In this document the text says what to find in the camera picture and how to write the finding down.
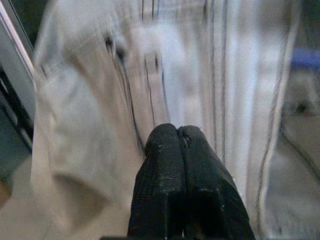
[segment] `floor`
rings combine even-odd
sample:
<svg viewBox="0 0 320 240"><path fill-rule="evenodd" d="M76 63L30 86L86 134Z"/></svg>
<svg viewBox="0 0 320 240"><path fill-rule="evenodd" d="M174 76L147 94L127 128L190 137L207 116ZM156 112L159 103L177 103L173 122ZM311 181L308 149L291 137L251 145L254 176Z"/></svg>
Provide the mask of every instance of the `floor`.
<svg viewBox="0 0 320 240"><path fill-rule="evenodd" d="M103 211L96 221L70 235L61 233L48 217L42 214L30 185L32 159L29 156L12 176L12 196L0 208L0 239L2 240L99 240L112 234L105 219L121 218L118 210Z"/></svg>
<svg viewBox="0 0 320 240"><path fill-rule="evenodd" d="M31 157L12 176L12 196L0 209L0 233L6 240L48 240L52 228L42 215L30 186Z"/></svg>

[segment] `white fabric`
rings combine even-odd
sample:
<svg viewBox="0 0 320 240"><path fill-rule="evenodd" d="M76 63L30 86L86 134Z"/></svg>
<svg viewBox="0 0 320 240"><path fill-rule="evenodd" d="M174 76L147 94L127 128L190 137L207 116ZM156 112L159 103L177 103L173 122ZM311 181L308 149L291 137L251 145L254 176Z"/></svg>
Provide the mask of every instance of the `white fabric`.
<svg viewBox="0 0 320 240"><path fill-rule="evenodd" d="M35 58L40 204L65 230L119 208L103 219L104 234L125 235L149 133L196 125L265 236L299 10L294 0L52 1Z"/></svg>

